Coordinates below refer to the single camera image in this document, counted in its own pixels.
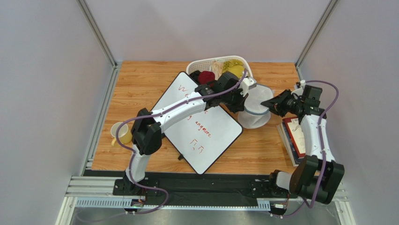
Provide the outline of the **white mesh laundry bag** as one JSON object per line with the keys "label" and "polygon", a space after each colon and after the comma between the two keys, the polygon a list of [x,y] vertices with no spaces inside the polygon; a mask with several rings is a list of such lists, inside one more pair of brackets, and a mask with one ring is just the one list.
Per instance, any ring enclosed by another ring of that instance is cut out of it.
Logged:
{"label": "white mesh laundry bag", "polygon": [[244,103],[244,111],[239,112],[237,119],[245,129],[256,129],[264,126],[271,118],[268,107],[261,103],[272,99],[274,90],[270,87],[257,84],[248,91],[248,97]]}

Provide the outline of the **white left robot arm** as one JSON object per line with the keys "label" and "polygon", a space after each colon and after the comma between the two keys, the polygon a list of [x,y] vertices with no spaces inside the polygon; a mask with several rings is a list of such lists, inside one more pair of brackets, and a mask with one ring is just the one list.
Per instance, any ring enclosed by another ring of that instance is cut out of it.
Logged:
{"label": "white left robot arm", "polygon": [[154,111],[143,108],[136,117],[122,122],[115,131],[115,140],[130,150],[132,156],[123,178],[115,181],[113,194],[139,195],[146,190],[166,193],[165,189],[139,183],[145,178],[150,156],[160,149],[165,131],[190,115],[221,104],[233,113],[243,111],[249,90],[256,85],[247,70],[240,78],[225,72],[217,80],[200,84],[188,96],[169,106]]}

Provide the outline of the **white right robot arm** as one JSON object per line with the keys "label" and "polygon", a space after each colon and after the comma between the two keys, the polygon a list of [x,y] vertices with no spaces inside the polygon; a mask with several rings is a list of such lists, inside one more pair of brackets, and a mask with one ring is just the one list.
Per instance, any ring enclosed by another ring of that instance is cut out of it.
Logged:
{"label": "white right robot arm", "polygon": [[320,108],[322,88],[304,85],[302,93],[290,89],[278,96],[261,102],[275,115],[287,113],[298,117],[304,134],[305,157],[293,173],[275,170],[269,180],[276,188],[303,198],[308,208],[315,202],[329,204],[345,173],[342,164],[336,162],[329,148],[326,134],[326,109]]}

